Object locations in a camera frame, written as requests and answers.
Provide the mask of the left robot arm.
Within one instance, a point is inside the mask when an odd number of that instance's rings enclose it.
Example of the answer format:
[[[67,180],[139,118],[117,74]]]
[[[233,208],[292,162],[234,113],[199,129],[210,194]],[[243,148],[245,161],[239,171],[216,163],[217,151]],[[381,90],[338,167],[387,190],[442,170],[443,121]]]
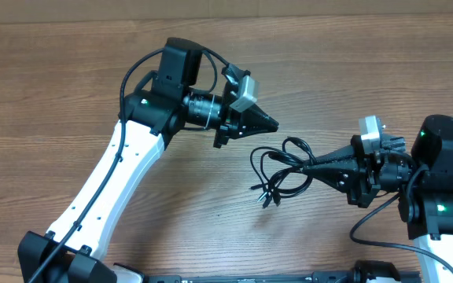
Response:
[[[105,265],[120,216],[148,170],[182,130],[213,130],[217,148],[231,139],[266,134],[278,122],[258,105],[258,82],[247,70],[225,63],[215,75],[221,95],[195,85],[203,58],[220,55],[196,42],[169,38],[157,50],[158,69],[130,94],[120,93],[118,120],[107,149],[73,202],[44,234],[28,232],[17,254],[26,282],[143,282],[141,271]]]

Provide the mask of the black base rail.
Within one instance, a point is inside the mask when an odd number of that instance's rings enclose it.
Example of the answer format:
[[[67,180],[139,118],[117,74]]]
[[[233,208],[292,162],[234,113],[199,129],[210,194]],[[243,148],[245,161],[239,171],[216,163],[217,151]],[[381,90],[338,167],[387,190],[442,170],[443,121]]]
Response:
[[[119,282],[145,283],[421,283],[419,272],[398,271],[392,263],[358,261],[350,270],[314,271],[310,274],[241,275],[181,277],[178,275],[144,275],[141,271],[118,263],[113,271]]]

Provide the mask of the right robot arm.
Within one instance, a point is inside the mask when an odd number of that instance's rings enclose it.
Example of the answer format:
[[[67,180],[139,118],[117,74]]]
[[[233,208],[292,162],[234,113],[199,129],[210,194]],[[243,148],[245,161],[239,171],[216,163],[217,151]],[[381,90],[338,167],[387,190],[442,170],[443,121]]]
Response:
[[[410,152],[384,128],[376,116],[360,119],[348,146],[311,158],[302,172],[359,208],[391,193],[423,280],[453,282],[453,117],[427,116]]]

